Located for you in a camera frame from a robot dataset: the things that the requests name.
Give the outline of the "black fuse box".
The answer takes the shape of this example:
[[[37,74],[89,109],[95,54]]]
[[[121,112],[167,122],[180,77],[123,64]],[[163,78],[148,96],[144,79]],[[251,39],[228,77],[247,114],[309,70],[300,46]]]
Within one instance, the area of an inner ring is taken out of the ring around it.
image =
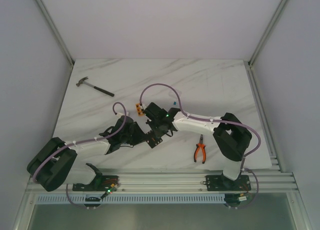
[[[154,147],[156,147],[157,145],[159,145],[163,140],[162,138],[158,138],[154,131],[150,130],[149,132],[147,132],[145,134],[145,139],[147,144],[153,149]]]

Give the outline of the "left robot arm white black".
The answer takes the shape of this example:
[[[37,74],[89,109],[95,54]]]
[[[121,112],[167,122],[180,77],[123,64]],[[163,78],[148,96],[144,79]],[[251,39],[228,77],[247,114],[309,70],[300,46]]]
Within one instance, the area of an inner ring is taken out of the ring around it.
[[[68,144],[59,137],[51,138],[26,169],[34,182],[48,192],[63,184],[83,184],[97,191],[103,183],[102,174],[89,158],[111,154],[123,145],[134,147],[147,137],[136,121],[121,116],[114,126],[89,140]]]

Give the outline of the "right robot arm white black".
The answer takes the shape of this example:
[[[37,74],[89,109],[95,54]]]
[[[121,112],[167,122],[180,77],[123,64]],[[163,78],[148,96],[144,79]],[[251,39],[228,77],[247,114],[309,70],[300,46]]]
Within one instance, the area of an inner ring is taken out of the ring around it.
[[[221,178],[223,187],[232,190],[239,184],[243,156],[250,145],[252,134],[235,115],[226,113],[206,121],[204,116],[186,116],[178,108],[166,111],[153,102],[144,106],[142,112],[148,118],[146,124],[157,138],[174,131],[213,136],[226,158]]]

